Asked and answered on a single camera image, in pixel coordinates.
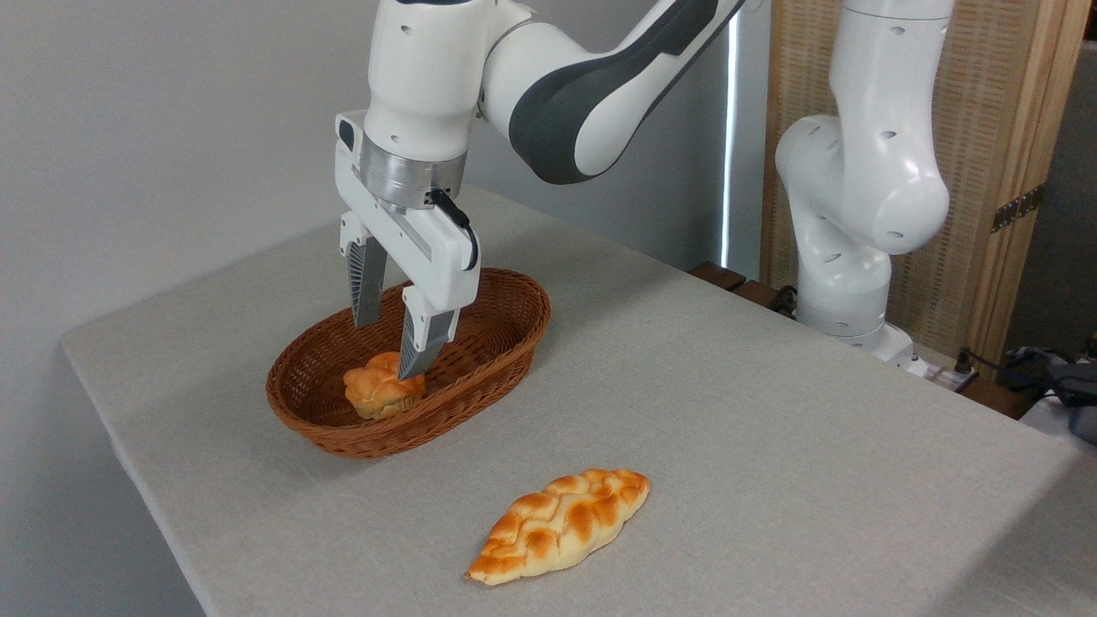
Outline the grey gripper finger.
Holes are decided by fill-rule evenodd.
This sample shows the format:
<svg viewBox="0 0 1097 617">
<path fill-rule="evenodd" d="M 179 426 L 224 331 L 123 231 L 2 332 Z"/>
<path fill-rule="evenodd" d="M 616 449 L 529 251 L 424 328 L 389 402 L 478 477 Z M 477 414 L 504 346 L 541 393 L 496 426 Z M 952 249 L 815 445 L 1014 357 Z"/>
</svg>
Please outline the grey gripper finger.
<svg viewBox="0 0 1097 617">
<path fill-rule="evenodd" d="M 461 308 L 436 308 L 416 285 L 404 287 L 402 298 L 405 319 L 397 375 L 407 381 L 425 375 L 444 344 L 454 339 Z"/>
<path fill-rule="evenodd" d="M 353 212 L 341 216 L 339 250 L 346 260 L 354 325 L 366 327 L 380 316 L 387 251 Z"/>
</svg>

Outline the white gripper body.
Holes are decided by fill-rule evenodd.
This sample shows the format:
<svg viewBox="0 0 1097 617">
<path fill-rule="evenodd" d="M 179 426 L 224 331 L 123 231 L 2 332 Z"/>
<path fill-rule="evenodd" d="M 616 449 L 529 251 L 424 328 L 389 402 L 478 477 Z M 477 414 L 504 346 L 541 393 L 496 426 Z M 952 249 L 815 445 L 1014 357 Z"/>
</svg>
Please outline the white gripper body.
<svg viewBox="0 0 1097 617">
<path fill-rule="evenodd" d="M 470 218 L 453 200 L 464 155 L 419 161 L 385 152 L 363 127 L 367 114 L 336 117 L 333 180 L 348 211 L 367 226 L 412 285 L 442 311 L 477 296 L 479 245 Z"/>
</svg>

